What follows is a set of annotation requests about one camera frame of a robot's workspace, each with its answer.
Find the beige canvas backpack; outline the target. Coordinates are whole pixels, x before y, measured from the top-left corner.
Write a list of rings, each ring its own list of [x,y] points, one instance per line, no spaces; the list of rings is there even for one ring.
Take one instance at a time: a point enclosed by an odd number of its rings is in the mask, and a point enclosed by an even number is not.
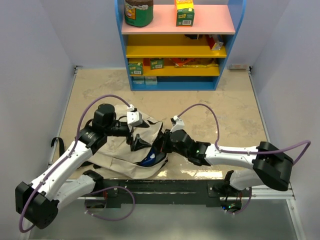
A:
[[[137,134],[153,147],[146,147],[137,151],[131,151],[125,137],[109,136],[104,144],[92,157],[86,160],[90,167],[99,166],[98,172],[105,178],[113,178],[116,174],[131,179],[147,179],[157,174],[168,162],[164,153],[155,152],[154,163],[142,165],[142,161],[151,154],[156,145],[156,138],[163,133],[163,122],[142,112],[142,117],[148,127],[135,127],[133,136]]]

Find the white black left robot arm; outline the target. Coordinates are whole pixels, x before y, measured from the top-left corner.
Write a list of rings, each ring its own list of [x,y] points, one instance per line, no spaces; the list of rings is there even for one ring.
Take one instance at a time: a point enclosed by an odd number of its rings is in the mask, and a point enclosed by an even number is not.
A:
[[[30,183],[22,181],[15,188],[15,208],[20,214],[19,230],[22,233],[26,232],[23,228],[24,219],[34,227],[44,229],[53,222],[63,204],[82,195],[99,196],[103,192],[103,177],[94,171],[85,172],[73,183],[64,183],[107,143],[108,137],[124,137],[132,152],[149,146],[140,135],[134,133],[135,129],[150,126],[137,108],[129,105],[125,119],[125,122],[120,121],[113,105],[99,105],[93,118],[84,128],[77,129],[75,140],[50,168]]]

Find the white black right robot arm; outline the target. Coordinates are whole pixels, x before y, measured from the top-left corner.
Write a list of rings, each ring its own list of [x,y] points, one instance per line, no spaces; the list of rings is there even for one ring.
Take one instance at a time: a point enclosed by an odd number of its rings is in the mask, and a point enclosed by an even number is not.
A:
[[[223,192],[230,197],[246,188],[265,185],[285,192],[289,188],[294,161],[269,142],[258,146],[224,147],[193,140],[183,129],[167,129],[161,144],[163,153],[177,153],[196,166],[240,167],[225,177]]]

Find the blue pencil case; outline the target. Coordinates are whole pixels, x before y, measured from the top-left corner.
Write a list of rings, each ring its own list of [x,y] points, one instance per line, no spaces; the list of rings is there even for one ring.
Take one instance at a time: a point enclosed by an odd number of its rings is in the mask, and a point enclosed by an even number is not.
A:
[[[142,167],[151,167],[160,162],[163,157],[163,153],[152,147],[148,155],[141,162],[139,162],[138,165]]]

